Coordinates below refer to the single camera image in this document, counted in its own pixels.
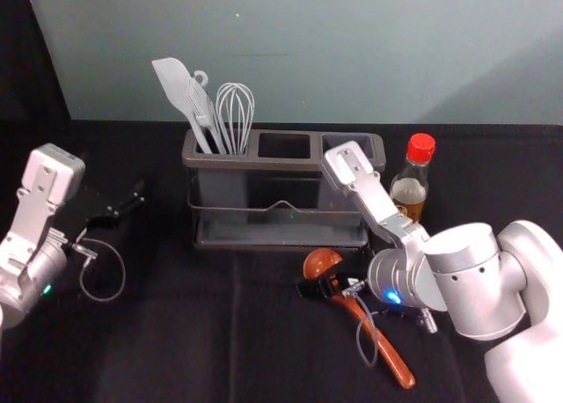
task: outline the glass bottle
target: glass bottle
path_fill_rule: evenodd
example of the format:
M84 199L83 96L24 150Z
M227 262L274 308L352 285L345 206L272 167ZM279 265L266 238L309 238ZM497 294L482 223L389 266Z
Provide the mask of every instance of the glass bottle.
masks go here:
M434 137L425 133L411 136L402 170L391 183L391 198L398 210L415 223L428 196L428 164L434 155Z

